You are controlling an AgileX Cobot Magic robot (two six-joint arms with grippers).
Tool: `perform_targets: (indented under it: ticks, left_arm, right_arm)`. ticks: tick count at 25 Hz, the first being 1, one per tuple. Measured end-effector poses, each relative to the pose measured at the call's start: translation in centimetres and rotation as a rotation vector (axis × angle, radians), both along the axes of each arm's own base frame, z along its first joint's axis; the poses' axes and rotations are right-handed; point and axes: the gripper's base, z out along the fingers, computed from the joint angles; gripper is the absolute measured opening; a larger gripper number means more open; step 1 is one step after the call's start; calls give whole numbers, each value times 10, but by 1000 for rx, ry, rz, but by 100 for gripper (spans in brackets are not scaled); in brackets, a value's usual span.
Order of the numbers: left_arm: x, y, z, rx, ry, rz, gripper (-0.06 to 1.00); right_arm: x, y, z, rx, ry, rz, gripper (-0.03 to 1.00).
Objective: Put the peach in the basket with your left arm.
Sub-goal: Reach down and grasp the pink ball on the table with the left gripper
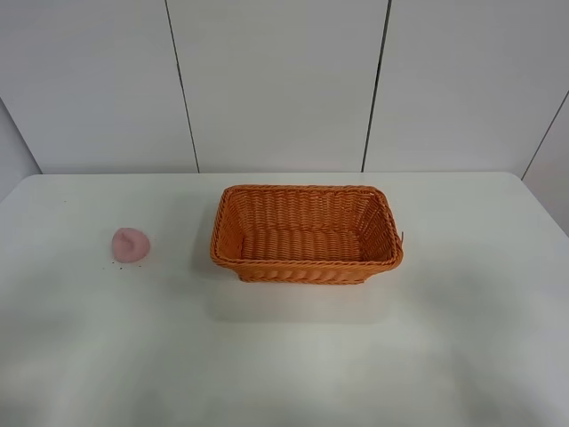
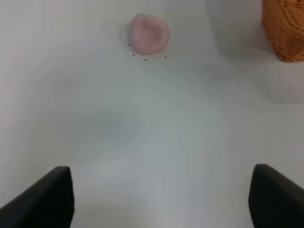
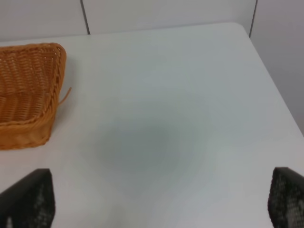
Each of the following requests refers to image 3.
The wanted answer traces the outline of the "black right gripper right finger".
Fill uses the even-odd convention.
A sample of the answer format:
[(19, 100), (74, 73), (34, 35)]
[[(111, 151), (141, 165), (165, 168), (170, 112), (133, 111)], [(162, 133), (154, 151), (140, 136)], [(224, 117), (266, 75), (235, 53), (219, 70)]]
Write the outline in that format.
[(274, 168), (267, 209), (273, 227), (302, 228), (304, 177), (288, 167)]

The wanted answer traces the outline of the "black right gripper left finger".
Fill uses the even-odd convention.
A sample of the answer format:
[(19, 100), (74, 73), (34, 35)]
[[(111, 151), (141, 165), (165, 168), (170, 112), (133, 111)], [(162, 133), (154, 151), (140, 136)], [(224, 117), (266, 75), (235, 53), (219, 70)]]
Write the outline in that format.
[(0, 194), (2, 228), (50, 228), (55, 213), (50, 169), (36, 169)]

